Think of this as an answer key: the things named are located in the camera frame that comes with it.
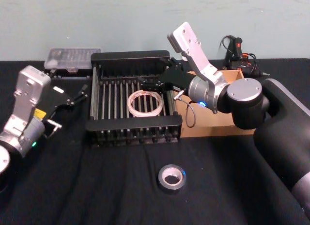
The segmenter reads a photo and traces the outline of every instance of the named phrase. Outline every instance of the metal rod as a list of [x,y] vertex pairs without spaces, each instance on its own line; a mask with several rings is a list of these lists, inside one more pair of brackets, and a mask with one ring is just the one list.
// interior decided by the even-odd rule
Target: metal rod
[[171,103],[171,95],[169,92],[167,92],[167,101],[168,101],[168,108],[169,108],[169,115],[172,115],[173,114],[173,111],[172,111],[172,103]]
[[151,107],[151,111],[154,110],[154,107],[153,107],[153,98],[150,96],[150,107]]
[[117,118],[117,84],[114,84],[114,119]]
[[164,116],[166,116],[165,103],[163,104],[163,112],[164,112]]
[[172,114],[176,111],[176,103],[175,100],[173,99],[173,91],[169,91],[168,92],[170,94],[170,98],[171,98],[171,106],[172,106]]
[[[134,91],[135,91],[135,89],[134,89],[134,83],[133,82],[131,82],[131,93],[134,93]],[[135,107],[135,102],[133,101],[133,103],[132,103],[132,107],[134,108],[134,109],[136,109]]]
[[111,119],[111,83],[108,83],[108,119]]
[[106,84],[103,83],[101,119],[105,119]]
[[120,84],[120,117],[123,118],[123,83]]
[[95,100],[96,100],[96,89],[97,89],[97,68],[93,67],[93,81],[92,81],[92,98],[91,98],[91,117],[95,119]]
[[[140,90],[139,82],[137,83],[137,89],[138,89],[138,91]],[[138,109],[139,109],[139,112],[142,112],[141,111],[141,97],[138,97]]]
[[146,105],[146,96],[143,96],[143,104],[144,104],[144,112],[147,112],[147,105]]
[[120,101],[121,101],[120,103],[121,118],[123,118],[123,84],[122,83],[120,85]]
[[129,110],[127,106],[127,101],[128,101],[128,82],[126,82],[126,117],[129,118]]

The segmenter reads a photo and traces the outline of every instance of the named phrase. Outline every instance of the black cable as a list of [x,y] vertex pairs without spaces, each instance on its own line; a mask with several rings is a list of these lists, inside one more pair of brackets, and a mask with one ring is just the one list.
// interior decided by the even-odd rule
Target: black cable
[[251,57],[253,58],[253,61],[254,61],[254,66],[252,67],[252,70],[251,70],[251,72],[250,72],[250,74],[249,74],[249,75],[252,75],[253,72],[256,72],[256,70],[257,70],[256,56],[255,56],[255,54],[253,54],[253,53],[249,53],[249,54],[247,54],[247,55],[248,55],[248,56],[251,56]]
[[225,46],[225,44],[224,44],[224,40],[225,40],[226,38],[233,39],[233,38],[235,38],[235,37],[232,36],[232,35],[226,35],[225,37],[222,38],[222,41],[220,42],[219,47],[221,47],[221,44],[222,44],[223,47],[224,47],[227,51],[229,51],[230,53],[233,53],[233,52],[232,52],[230,49],[228,49],[228,48]]

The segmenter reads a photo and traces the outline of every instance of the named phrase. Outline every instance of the black cloth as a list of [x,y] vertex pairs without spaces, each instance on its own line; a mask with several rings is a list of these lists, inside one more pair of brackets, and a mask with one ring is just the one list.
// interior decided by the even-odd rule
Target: black cloth
[[[18,72],[29,64],[43,69],[43,62],[0,63],[1,127],[12,112]],[[310,107],[310,60],[258,60],[258,66]],[[91,85],[53,80],[72,96],[84,83]],[[88,111],[89,101],[62,112],[63,129],[31,150],[0,224],[310,224],[251,136],[94,149],[85,134]],[[158,187],[166,164],[186,171],[178,195]]]

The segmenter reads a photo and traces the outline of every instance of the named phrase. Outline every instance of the light blue wall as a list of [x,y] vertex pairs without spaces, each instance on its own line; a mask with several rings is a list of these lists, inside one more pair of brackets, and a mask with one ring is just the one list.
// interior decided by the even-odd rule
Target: light blue wall
[[0,60],[53,47],[174,53],[166,35],[184,21],[209,59],[223,58],[226,34],[258,58],[310,57],[310,0],[0,0]]

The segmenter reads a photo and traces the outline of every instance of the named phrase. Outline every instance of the cardboard box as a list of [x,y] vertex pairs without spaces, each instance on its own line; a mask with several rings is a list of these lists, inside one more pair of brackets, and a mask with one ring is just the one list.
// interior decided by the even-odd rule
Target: cardboard box
[[[235,80],[243,78],[243,74],[240,70],[228,70],[221,71],[228,83],[232,83]],[[182,96],[183,100],[189,102],[190,99],[187,96]],[[193,128],[188,128],[185,122],[186,104],[181,101],[176,101],[176,109],[180,115],[182,115],[183,123],[181,130],[181,138],[185,137],[205,137],[205,136],[223,136],[223,135],[250,135],[254,133],[254,129],[243,130],[236,127],[233,123],[231,113],[213,114],[213,112],[199,104],[191,104],[195,110],[197,121]],[[194,122],[194,116],[189,109],[188,111],[188,123],[191,125]]]

